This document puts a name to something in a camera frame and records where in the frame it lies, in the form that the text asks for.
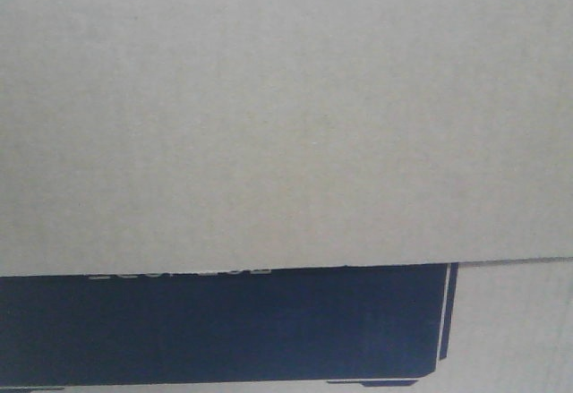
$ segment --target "cardboard box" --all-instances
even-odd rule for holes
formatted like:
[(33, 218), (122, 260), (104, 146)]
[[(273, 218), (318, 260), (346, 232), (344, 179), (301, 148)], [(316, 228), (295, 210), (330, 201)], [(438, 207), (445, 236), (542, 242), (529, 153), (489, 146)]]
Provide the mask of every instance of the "cardboard box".
[(397, 391), (573, 389), (570, 0), (0, 12), (0, 277), (461, 262), (449, 357)]

